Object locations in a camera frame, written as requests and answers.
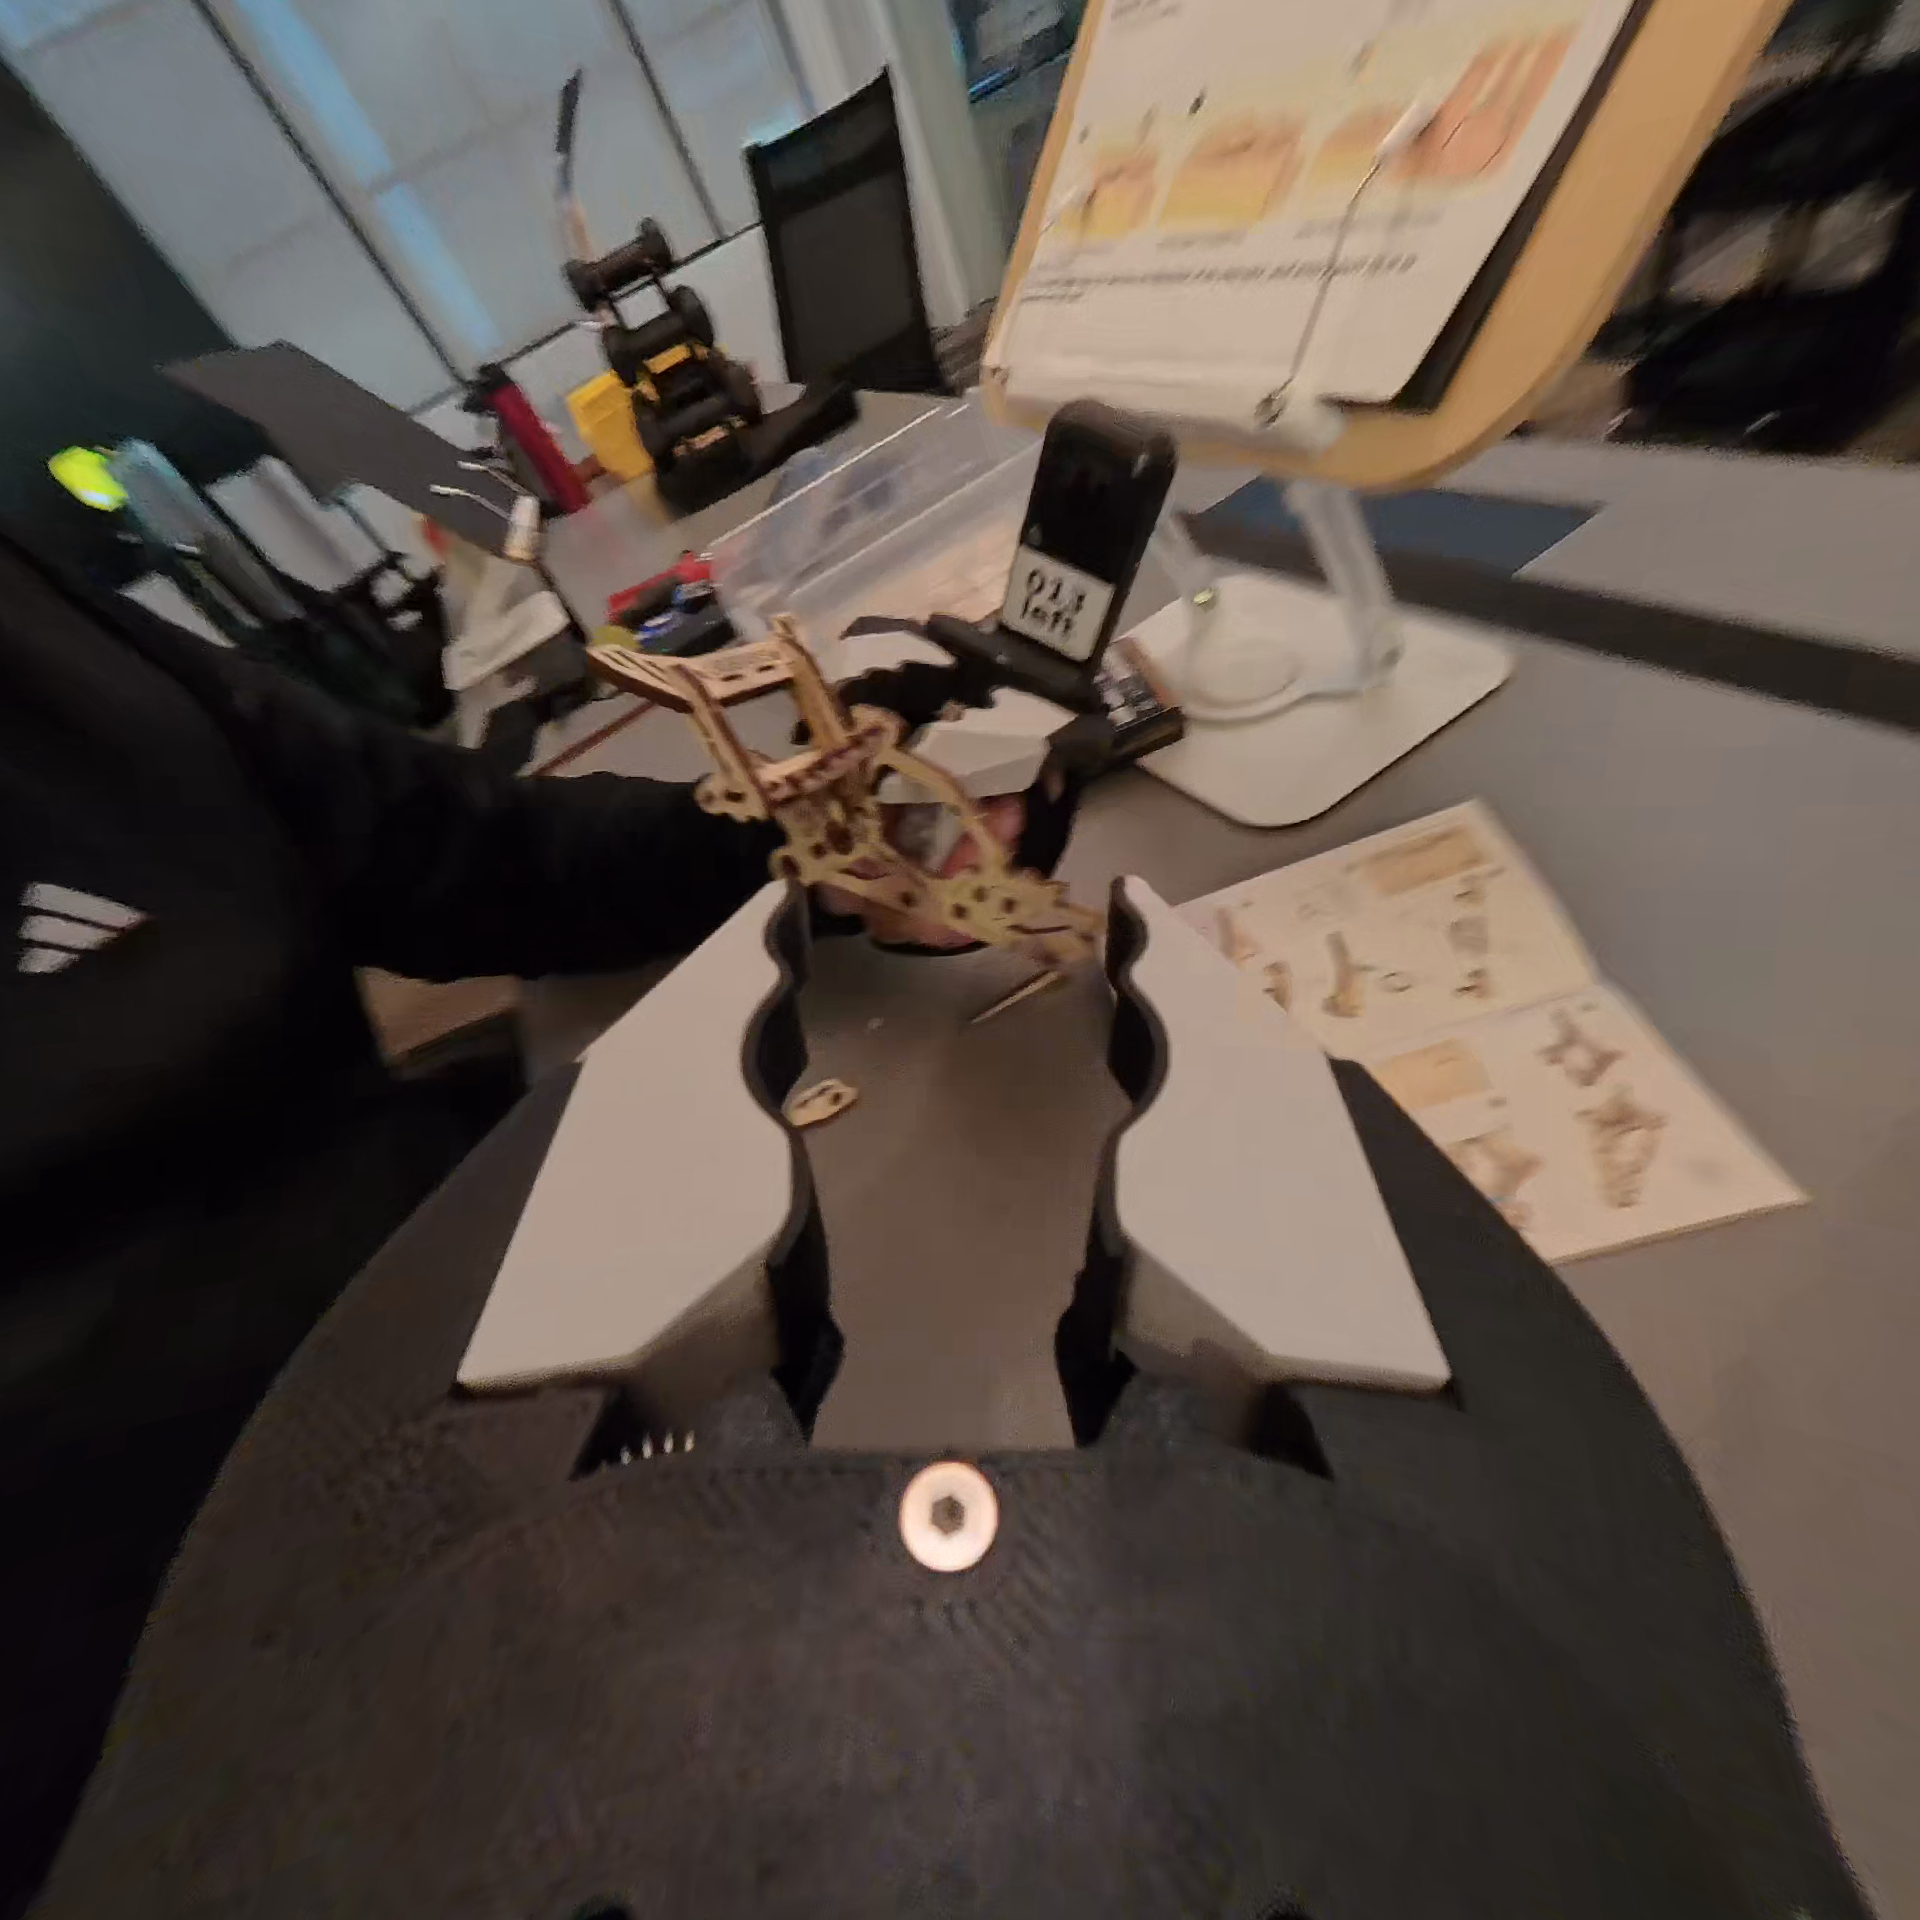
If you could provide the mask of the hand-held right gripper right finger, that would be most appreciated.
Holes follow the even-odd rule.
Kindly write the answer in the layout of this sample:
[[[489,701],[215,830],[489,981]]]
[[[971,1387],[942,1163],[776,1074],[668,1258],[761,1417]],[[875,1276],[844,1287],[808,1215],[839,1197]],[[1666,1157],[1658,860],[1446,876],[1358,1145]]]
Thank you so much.
[[[1110,1073],[1088,1251],[1059,1322],[1071,1429],[1139,1377],[1258,1433],[1295,1385],[1452,1385],[1330,1059],[1145,881],[1112,887]]]

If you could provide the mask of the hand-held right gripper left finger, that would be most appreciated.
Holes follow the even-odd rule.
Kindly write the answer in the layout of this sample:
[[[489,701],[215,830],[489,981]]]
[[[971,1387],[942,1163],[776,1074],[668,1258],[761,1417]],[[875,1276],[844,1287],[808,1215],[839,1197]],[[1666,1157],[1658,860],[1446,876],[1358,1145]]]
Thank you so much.
[[[809,902],[763,884],[595,1041],[570,1083],[455,1385],[610,1387],[692,1433],[780,1385],[801,1425],[842,1353],[809,1153],[784,1101],[809,1066]]]

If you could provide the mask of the partly built wooden model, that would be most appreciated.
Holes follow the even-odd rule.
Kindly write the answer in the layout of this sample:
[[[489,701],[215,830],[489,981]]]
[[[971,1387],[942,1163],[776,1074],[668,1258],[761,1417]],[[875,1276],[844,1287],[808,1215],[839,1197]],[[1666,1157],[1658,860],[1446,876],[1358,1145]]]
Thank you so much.
[[[978,866],[928,876],[886,838],[880,809],[931,799],[986,838],[976,802],[1032,787],[1046,755],[1033,737],[966,731],[960,708],[913,727],[896,708],[831,682],[803,623],[776,614],[768,634],[705,655],[644,651],[633,631],[603,627],[592,673],[650,707],[688,719],[710,756],[695,783],[703,812],[771,825],[771,876],[796,887],[847,887],[967,933],[971,948],[1022,954],[1046,970],[1092,957],[1103,916],[1060,881],[984,849]]]

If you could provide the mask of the person's left forearm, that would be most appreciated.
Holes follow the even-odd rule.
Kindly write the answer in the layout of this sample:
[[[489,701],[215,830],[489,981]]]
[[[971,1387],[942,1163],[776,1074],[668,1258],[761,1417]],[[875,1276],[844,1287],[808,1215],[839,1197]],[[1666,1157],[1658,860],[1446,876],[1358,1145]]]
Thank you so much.
[[[768,883],[778,835],[691,783],[515,774],[324,697],[262,694],[256,750],[352,970],[422,981],[639,970]]]

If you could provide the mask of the person's left hand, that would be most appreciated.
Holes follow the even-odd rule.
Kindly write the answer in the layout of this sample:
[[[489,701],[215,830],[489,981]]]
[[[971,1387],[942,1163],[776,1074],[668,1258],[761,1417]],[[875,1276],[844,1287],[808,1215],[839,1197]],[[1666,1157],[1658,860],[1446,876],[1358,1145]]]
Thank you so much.
[[[1027,796],[1001,793],[978,799],[976,817],[987,835],[986,838],[969,831],[954,812],[931,799],[880,809],[888,844],[910,854],[928,876],[971,873],[978,866],[984,849],[1016,849],[1024,831]],[[948,927],[928,913],[906,913],[852,894],[847,887],[814,887],[809,901],[818,923],[850,922],[875,946],[926,948],[936,954],[974,946],[967,933]]]

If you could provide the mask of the clear plastic box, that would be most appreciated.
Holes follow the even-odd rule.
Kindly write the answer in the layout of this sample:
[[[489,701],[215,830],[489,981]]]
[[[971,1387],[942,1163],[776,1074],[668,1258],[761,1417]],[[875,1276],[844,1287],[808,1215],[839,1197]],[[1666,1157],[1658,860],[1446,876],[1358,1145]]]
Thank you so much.
[[[1001,603],[1041,438],[971,399],[926,409],[875,443],[814,449],[771,501],[711,542],[738,637],[793,614],[817,641],[860,618],[986,618]]]

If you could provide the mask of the folded instruction booklet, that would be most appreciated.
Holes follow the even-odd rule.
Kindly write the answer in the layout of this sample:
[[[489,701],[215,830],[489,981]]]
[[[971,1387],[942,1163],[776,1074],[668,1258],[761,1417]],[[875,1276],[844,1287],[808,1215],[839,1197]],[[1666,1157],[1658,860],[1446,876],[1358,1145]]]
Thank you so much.
[[[1186,901],[1550,1263],[1807,1204],[1480,799]]]

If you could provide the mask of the open instruction book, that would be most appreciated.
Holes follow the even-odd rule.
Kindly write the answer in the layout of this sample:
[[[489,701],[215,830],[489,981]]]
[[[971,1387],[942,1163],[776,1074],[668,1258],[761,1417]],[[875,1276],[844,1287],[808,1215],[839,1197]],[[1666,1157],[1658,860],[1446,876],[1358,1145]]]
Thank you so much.
[[[986,375],[1260,438],[1430,413],[1644,12],[1100,4]]]

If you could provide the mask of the black mesh chair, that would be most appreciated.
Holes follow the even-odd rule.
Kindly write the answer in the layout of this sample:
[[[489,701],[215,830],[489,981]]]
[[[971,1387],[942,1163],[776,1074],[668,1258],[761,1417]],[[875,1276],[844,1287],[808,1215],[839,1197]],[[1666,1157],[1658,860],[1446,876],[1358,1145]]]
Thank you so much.
[[[786,378],[947,396],[888,69],[746,149]]]

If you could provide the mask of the black dumbbell rack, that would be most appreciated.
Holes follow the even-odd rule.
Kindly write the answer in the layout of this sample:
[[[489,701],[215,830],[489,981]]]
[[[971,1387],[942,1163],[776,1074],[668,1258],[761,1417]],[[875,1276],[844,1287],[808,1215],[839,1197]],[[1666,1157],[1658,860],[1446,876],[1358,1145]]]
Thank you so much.
[[[705,299],[668,282],[674,262],[656,220],[623,247],[568,262],[607,361],[568,396],[568,411],[602,473],[651,478],[668,510],[691,515],[750,479],[763,402],[752,373],[718,347]]]

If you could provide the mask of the red hand pump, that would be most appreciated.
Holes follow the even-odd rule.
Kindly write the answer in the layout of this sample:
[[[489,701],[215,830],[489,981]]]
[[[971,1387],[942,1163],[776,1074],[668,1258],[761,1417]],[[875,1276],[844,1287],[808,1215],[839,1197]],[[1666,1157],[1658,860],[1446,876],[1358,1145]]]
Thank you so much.
[[[571,516],[592,505],[575,461],[498,361],[484,361],[472,373],[465,409],[491,420],[504,454],[550,516]]]

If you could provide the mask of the person's black jacket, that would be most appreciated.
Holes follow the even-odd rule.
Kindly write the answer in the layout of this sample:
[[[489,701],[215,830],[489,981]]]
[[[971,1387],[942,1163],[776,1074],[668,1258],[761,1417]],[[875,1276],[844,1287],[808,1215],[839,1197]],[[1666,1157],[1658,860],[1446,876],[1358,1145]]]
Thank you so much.
[[[176,661],[4,543],[4,1484],[240,1422],[523,1090],[391,1070]]]

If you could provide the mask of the black flat board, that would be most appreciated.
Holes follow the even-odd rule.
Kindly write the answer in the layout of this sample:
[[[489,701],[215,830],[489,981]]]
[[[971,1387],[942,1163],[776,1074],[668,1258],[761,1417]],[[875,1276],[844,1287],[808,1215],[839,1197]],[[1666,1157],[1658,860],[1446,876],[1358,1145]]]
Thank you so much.
[[[494,557],[539,551],[536,495],[297,345],[208,353],[161,373],[256,425],[316,495],[371,489]]]

